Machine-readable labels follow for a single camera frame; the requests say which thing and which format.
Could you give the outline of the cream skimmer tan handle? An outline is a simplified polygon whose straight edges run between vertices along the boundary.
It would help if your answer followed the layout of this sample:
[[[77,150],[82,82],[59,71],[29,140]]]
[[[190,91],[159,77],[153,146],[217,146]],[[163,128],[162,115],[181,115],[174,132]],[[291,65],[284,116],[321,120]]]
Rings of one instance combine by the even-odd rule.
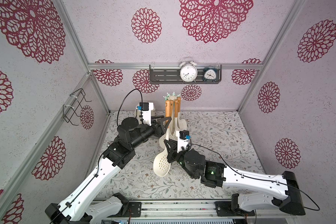
[[[167,156],[168,151],[165,148],[154,159],[153,171],[159,177],[165,177],[170,170],[171,164],[168,162]]]

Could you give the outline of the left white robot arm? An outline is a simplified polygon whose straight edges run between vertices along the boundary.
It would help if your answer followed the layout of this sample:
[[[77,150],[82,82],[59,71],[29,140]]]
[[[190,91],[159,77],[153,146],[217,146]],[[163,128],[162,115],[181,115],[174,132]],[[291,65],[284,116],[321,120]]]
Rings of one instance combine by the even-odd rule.
[[[150,124],[139,124],[134,117],[125,118],[117,127],[118,136],[100,156],[98,165],[88,177],[59,204],[50,204],[45,213],[53,224],[99,224],[104,218],[130,215],[129,200],[120,193],[92,204],[103,187],[135,156],[135,148],[150,137],[163,136],[171,117],[158,118]]]

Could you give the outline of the cream skimmer orange handle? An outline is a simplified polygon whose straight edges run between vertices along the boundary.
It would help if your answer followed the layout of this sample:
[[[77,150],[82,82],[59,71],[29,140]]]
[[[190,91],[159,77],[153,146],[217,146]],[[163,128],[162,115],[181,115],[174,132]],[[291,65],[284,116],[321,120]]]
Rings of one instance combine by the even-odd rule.
[[[180,112],[180,104],[181,104],[181,97],[177,97],[176,100],[174,100],[174,133],[173,133],[173,139],[175,141],[178,140],[178,136],[177,134],[179,133],[180,131],[180,128],[178,126],[178,114]]]

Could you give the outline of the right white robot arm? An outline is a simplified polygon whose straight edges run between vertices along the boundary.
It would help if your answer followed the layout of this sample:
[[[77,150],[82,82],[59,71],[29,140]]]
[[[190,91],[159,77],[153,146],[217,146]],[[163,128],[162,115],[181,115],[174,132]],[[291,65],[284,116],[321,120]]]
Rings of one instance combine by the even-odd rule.
[[[208,161],[194,149],[187,149],[175,140],[164,140],[168,163],[176,161],[192,179],[210,187],[236,187],[250,194],[233,194],[231,210],[252,212],[257,209],[279,209],[281,212],[304,216],[301,191],[293,172],[265,175],[234,169],[226,164]]]

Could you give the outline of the cream skimmer wooden handle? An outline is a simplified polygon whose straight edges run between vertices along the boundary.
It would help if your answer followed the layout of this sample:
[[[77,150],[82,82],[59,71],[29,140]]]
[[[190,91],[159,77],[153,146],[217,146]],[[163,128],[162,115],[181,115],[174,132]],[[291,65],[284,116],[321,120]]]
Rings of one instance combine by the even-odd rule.
[[[178,112],[178,116],[177,116],[177,125],[179,127],[179,129],[181,130],[187,130],[187,122],[186,120],[184,119],[181,119],[181,97],[177,97],[178,99],[178,109],[177,109],[177,112]]]

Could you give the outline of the cream skimmer brown handle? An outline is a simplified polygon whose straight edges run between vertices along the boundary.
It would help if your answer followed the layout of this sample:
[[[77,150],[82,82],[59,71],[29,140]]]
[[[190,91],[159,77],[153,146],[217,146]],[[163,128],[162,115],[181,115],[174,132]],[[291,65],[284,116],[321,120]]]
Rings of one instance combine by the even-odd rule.
[[[173,113],[173,100],[165,101],[165,117],[172,117]],[[169,139],[169,128],[164,136],[162,136],[159,140],[159,145],[162,149],[165,149],[164,140]]]

